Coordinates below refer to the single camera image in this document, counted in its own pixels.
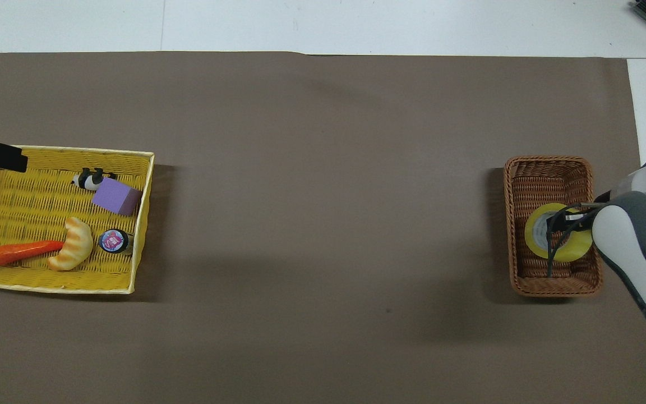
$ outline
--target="toy panda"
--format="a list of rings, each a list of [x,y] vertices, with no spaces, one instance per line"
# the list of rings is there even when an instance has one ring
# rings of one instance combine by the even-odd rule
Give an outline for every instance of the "toy panda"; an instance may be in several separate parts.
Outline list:
[[[76,174],[74,179],[71,181],[72,184],[76,184],[81,189],[88,189],[89,191],[96,191],[103,181],[104,172],[102,168],[94,168],[92,173],[90,169],[83,168],[81,174]],[[110,172],[108,177],[115,180],[116,174]]]

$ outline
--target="tape roll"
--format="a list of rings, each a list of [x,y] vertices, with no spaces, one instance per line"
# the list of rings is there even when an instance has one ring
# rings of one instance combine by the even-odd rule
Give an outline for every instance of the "tape roll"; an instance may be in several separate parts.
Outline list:
[[[547,259],[547,219],[564,207],[563,204],[542,205],[530,215],[527,223],[525,223],[525,244],[536,256]],[[570,209],[569,212],[574,213],[579,212],[579,210]],[[572,232],[567,241],[555,253],[554,260],[560,263],[569,263],[575,259],[582,258],[591,246],[591,230]]]

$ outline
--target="purple cube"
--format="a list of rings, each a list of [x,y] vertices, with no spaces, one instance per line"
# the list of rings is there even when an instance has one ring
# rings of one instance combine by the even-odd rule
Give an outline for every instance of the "purple cube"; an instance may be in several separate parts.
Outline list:
[[[96,190],[92,202],[106,210],[120,215],[133,215],[136,203],[141,200],[143,192],[126,184],[104,177],[101,186]]]

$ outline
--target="carrot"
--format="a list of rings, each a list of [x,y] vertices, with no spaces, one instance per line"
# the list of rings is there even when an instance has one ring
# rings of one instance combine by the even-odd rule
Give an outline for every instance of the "carrot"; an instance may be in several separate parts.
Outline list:
[[[11,264],[20,259],[61,250],[62,246],[64,246],[63,241],[54,240],[36,241],[20,245],[3,245],[0,246],[0,265]]]

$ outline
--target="croissant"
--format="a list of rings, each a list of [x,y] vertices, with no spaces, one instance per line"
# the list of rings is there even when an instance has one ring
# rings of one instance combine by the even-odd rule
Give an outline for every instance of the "croissant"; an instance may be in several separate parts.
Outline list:
[[[82,263],[91,254],[94,241],[91,228],[78,218],[69,217],[64,221],[66,240],[59,254],[48,259],[49,268],[54,271],[69,271]]]

